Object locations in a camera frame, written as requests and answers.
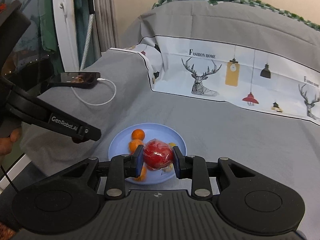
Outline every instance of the red apple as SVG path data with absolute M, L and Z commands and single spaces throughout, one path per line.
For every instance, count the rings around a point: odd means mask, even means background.
M 144 147 L 143 160 L 153 169 L 168 167 L 173 161 L 172 147 L 158 139 L 152 139 Z

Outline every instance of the blue plate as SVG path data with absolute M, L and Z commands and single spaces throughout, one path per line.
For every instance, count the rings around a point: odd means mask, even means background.
M 131 141 L 132 132 L 136 129 L 142 129 L 145 132 L 146 137 L 143 140 L 144 143 L 147 143 L 154 138 L 159 139 L 165 143 L 173 142 L 179 147 L 183 155 L 187 155 L 186 143 L 175 130 L 157 123 L 141 123 L 122 130 L 113 138 L 109 146 L 109 160 L 111 160 L 111 158 L 116 155 L 130 153 L 128 143 Z M 162 183 L 172 178 L 173 176 L 175 176 L 174 169 L 172 169 L 171 171 L 147 170 L 147 177 L 144 181 L 135 181 L 132 178 L 127 178 L 126 180 L 134 184 L 151 185 Z

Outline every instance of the orange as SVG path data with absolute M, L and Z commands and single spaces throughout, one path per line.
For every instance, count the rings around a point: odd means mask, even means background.
M 135 181 L 144 181 L 146 177 L 147 177 L 147 168 L 145 167 L 145 165 L 143 165 L 140 176 L 133 179 Z
M 135 139 L 132 140 L 129 143 L 129 150 L 130 152 L 134 153 L 134 151 L 137 149 L 138 145 L 142 144 L 143 145 L 143 141 L 139 140 L 139 139 Z
M 145 135 L 144 131 L 141 130 L 141 129 L 136 129 L 136 130 L 134 130 L 134 131 L 132 132 L 132 134 L 131 134 L 132 140 L 139 139 L 139 140 L 142 141 L 145 136 L 146 136 L 146 135 Z

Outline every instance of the ribbed black surface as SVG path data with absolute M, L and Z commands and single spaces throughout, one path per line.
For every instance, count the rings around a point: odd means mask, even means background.
M 122 200 L 109 201 L 86 226 L 55 236 L 22 230 L 13 240 L 298 240 L 294 232 L 281 236 L 253 236 L 226 224 L 208 201 L 197 201 L 185 190 L 132 190 Z

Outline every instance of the deer illustration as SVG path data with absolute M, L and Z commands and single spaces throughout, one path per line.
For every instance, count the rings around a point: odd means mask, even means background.
M 194 64 L 192 65 L 192 67 L 190 68 L 188 66 L 188 61 L 190 60 L 191 58 L 189 58 L 186 63 L 183 62 L 183 59 L 182 60 L 182 64 L 184 65 L 185 69 L 188 70 L 189 72 L 191 72 L 191 76 L 195 79 L 195 82 L 193 83 L 193 86 L 192 86 L 192 91 L 191 93 L 194 94 L 194 95 L 201 95 L 201 96 L 209 96 L 209 97 L 215 97 L 217 95 L 217 91 L 213 91 L 213 90 L 210 90 L 206 87 L 204 87 L 202 85 L 202 81 L 203 80 L 206 80 L 208 78 L 209 75 L 212 75 L 212 74 L 215 74 L 219 71 L 219 69 L 221 68 L 222 64 L 220 65 L 220 67 L 217 69 L 217 65 L 213 62 L 214 64 L 214 69 L 210 71 L 209 69 L 209 66 L 208 66 L 208 71 L 203 73 L 202 76 L 198 76 L 196 71 L 193 69 L 194 67 Z
M 304 98 L 304 104 L 306 105 L 307 107 L 307 116 L 311 117 L 312 119 L 314 120 L 318 120 L 319 118 L 314 116 L 312 113 L 311 113 L 311 108 L 313 108 L 315 106 L 315 103 L 319 102 L 320 101 L 320 96 L 317 97 L 317 95 L 315 94 L 315 99 L 313 99 L 311 101 L 311 103 L 309 103 L 309 100 L 307 98 L 307 91 L 303 93 L 303 87 L 305 86 L 306 84 L 304 84 L 302 87 L 300 87 L 300 85 L 298 84 L 298 87 L 299 87 L 299 92 L 300 92 L 300 95 Z

